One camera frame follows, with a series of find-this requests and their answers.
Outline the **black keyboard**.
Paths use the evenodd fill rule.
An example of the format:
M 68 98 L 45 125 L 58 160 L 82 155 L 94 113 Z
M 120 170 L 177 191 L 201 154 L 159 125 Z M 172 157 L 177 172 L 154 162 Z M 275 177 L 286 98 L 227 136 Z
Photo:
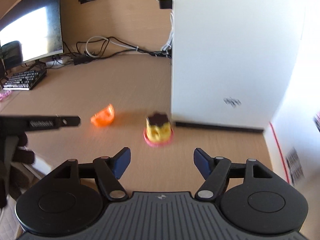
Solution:
M 28 70 L 11 76 L 3 85 L 4 90 L 32 90 L 46 76 L 47 70 Z

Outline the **white computer case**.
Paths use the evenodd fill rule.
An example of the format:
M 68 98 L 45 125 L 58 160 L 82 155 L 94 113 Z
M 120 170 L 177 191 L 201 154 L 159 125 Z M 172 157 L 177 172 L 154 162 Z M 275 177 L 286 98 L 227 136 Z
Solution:
M 316 61 L 319 0 L 173 0 L 171 118 L 262 132 Z

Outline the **black desk gadget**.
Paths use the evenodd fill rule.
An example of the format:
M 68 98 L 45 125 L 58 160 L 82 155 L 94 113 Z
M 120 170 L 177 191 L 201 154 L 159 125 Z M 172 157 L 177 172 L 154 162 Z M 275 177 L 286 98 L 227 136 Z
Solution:
M 1 46 L 1 62 L 5 70 L 22 64 L 22 45 L 19 41 L 12 41 Z

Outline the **orange plastic toy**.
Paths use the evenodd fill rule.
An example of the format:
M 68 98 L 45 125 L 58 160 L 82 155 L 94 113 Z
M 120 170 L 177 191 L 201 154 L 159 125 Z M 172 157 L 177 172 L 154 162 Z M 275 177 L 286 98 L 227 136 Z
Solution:
M 115 111 L 112 104 L 95 113 L 90 119 L 91 123 L 96 127 L 105 127 L 114 121 Z

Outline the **yellow duck toy black hat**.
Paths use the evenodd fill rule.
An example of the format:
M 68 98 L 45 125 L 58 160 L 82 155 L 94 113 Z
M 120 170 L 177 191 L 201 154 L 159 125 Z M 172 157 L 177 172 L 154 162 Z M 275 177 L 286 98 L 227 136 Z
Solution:
M 168 115 L 164 112 L 154 112 L 147 116 L 143 136 L 145 142 L 151 147 L 160 147 L 170 143 L 174 132 Z

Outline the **white cardboard box red print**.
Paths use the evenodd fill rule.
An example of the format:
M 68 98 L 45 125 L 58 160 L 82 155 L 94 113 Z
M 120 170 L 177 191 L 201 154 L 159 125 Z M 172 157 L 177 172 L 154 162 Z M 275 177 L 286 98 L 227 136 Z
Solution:
M 319 87 L 291 82 L 264 131 L 273 171 L 292 186 L 319 172 Z

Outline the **computer monitor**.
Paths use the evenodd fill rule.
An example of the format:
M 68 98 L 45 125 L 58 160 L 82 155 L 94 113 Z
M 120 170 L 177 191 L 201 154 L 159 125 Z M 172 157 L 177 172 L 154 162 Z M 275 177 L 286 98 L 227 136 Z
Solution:
M 23 63 L 63 52 L 60 0 L 21 0 L 1 19 L 1 46 L 19 41 Z

